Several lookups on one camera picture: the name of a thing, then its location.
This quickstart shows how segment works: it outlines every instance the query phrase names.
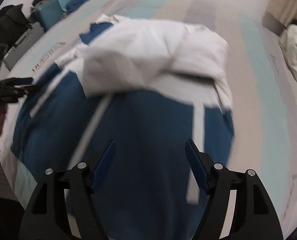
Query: black bag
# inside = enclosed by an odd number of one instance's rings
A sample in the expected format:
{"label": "black bag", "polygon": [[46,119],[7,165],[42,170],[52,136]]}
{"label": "black bag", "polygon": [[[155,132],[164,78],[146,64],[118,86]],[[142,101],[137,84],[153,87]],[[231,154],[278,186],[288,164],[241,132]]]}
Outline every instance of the black bag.
{"label": "black bag", "polygon": [[31,28],[22,12],[23,4],[8,5],[0,10],[0,44],[11,47],[22,34]]}

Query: white stripe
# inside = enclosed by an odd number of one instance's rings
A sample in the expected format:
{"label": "white stripe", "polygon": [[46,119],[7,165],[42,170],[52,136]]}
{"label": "white stripe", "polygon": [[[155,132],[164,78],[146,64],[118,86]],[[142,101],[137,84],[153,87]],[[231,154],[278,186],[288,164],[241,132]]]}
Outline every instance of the white stripe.
{"label": "white stripe", "polygon": [[98,127],[112,98],[113,98],[113,95],[111,95],[111,94],[106,95],[99,102],[98,107],[96,108],[89,124],[87,125],[87,127],[80,139],[78,146],[76,147],[76,149],[71,157],[71,160],[67,167],[67,170],[72,169],[76,164],[78,164],[82,160],[84,153],[90,143],[90,140],[92,139],[92,136],[93,136],[96,128]]}
{"label": "white stripe", "polygon": [[36,105],[30,111],[31,118],[33,118],[36,115],[36,113],[40,110],[41,106],[50,97],[50,95],[53,93],[53,91],[55,90],[55,88],[60,84],[60,82],[62,81],[62,79],[69,73],[69,71],[70,71],[69,69],[63,70],[60,74],[58,74],[52,80],[52,82],[49,84],[49,86],[47,87],[47,89],[44,92],[44,94],[39,98],[39,100],[36,103]]}
{"label": "white stripe", "polygon": [[[194,105],[193,114],[193,141],[200,152],[204,152],[204,137],[205,137],[205,108],[202,104]],[[186,191],[186,203],[198,205],[200,200],[200,189],[194,178],[193,172],[190,169],[188,185]]]}

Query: bed sheet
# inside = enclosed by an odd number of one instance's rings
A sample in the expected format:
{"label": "bed sheet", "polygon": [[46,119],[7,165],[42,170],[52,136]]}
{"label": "bed sheet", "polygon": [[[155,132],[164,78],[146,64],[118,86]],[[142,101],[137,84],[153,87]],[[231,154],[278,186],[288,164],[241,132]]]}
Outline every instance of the bed sheet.
{"label": "bed sheet", "polygon": [[[297,224],[297,84],[278,37],[246,15],[204,0],[91,0],[49,30],[10,76],[40,77],[102,13],[204,24],[228,42],[226,73],[234,101],[235,139],[227,165],[235,171],[257,171],[287,237]],[[36,181],[9,150],[14,128],[7,129],[14,127],[22,103],[9,107],[0,159],[11,187],[25,202]],[[232,207],[230,202],[228,217]],[[225,224],[222,236],[229,226]]]}

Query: metal screw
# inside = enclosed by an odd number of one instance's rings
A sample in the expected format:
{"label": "metal screw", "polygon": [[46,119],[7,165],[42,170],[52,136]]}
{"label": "metal screw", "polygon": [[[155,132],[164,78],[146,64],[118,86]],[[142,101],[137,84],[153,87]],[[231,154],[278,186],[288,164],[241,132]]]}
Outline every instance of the metal screw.
{"label": "metal screw", "polygon": [[45,171],[45,174],[46,175],[50,175],[50,174],[52,174],[53,173],[53,170],[51,169],[51,168],[49,168],[49,169],[47,169],[46,171]]}
{"label": "metal screw", "polygon": [[221,170],[223,168],[223,165],[221,163],[215,163],[214,168],[216,168],[217,170]]}
{"label": "metal screw", "polygon": [[255,176],[256,173],[253,170],[248,170],[247,174],[250,175],[250,176]]}
{"label": "metal screw", "polygon": [[79,169],[84,169],[86,166],[87,166],[86,163],[79,163],[79,164],[78,164],[78,168],[79,168]]}

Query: gray suitcase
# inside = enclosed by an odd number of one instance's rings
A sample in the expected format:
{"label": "gray suitcase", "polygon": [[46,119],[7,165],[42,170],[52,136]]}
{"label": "gray suitcase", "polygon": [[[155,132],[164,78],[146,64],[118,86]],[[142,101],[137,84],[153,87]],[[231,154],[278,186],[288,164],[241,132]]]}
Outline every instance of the gray suitcase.
{"label": "gray suitcase", "polygon": [[3,63],[8,70],[11,70],[19,59],[36,43],[44,34],[44,29],[38,22],[32,24],[11,47],[3,59]]}

